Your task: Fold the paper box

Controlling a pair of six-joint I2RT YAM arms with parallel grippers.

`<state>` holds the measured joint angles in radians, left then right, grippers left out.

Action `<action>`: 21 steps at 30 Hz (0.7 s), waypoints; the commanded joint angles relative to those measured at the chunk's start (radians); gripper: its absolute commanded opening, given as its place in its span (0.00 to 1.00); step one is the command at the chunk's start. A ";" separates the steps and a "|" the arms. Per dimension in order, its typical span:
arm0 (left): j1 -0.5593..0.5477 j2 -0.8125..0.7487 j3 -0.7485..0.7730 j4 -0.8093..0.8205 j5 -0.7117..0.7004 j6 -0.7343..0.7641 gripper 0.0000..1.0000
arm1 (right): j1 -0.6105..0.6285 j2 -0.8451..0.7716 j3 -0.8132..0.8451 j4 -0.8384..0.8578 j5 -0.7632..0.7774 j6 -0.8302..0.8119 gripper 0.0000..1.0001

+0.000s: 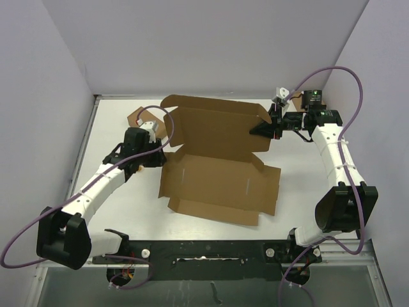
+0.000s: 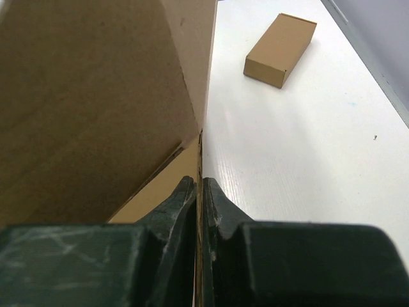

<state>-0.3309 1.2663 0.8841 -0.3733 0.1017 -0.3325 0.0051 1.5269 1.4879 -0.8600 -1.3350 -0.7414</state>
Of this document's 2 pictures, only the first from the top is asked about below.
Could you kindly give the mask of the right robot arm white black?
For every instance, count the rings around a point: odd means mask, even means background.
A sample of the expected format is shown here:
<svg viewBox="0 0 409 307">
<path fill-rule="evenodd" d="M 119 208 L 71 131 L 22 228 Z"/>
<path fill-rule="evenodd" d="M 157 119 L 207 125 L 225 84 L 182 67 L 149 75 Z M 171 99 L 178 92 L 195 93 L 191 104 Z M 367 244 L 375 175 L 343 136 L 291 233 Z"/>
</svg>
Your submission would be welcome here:
<svg viewBox="0 0 409 307">
<path fill-rule="evenodd" d="M 306 131 L 320 153 L 328 179 L 329 190 L 318 202 L 314 218 L 294 231 L 295 239 L 284 245 L 284 254 L 299 261 L 307 254 L 307 246 L 319 241 L 334 240 L 340 233 L 359 232 L 364 240 L 366 223 L 378 199 L 374 186 L 366 184 L 359 173 L 344 138 L 343 121 L 338 111 L 323 105 L 321 91 L 307 93 L 302 111 L 289 111 L 290 92 L 277 88 L 263 120 L 249 132 L 268 139 L 281 139 L 284 131 L 300 134 Z"/>
</svg>

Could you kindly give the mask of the large cardboard box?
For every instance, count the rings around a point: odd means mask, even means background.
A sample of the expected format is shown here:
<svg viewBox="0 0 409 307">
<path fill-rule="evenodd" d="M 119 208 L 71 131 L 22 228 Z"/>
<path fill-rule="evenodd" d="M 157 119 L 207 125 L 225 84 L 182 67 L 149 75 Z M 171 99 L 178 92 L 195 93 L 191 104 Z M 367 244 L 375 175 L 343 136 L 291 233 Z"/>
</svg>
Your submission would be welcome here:
<svg viewBox="0 0 409 307">
<path fill-rule="evenodd" d="M 225 223 L 256 226 L 261 213 L 274 216 L 279 195 L 279 168 L 257 154 L 270 139 L 250 133 L 270 123 L 260 104 L 216 98 L 169 95 L 164 117 L 170 146 L 162 167 L 159 197 L 185 214 Z"/>
</svg>

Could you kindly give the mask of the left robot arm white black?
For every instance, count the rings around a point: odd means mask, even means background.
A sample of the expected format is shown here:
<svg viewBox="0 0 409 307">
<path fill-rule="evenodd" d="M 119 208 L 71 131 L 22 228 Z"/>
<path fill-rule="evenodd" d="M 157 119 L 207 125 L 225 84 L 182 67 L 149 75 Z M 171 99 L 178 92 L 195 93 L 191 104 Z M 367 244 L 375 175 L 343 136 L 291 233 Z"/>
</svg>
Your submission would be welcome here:
<svg viewBox="0 0 409 307">
<path fill-rule="evenodd" d="M 108 197 L 141 166 L 156 168 L 166 163 L 156 131 L 156 122 L 127 129 L 123 142 L 103 159 L 73 200 L 60 209 L 46 207 L 42 211 L 36 243 L 38 256 L 75 270 L 94 256 L 107 254 L 116 263 L 129 257 L 128 235 L 112 229 L 91 232 L 88 225 Z"/>
</svg>

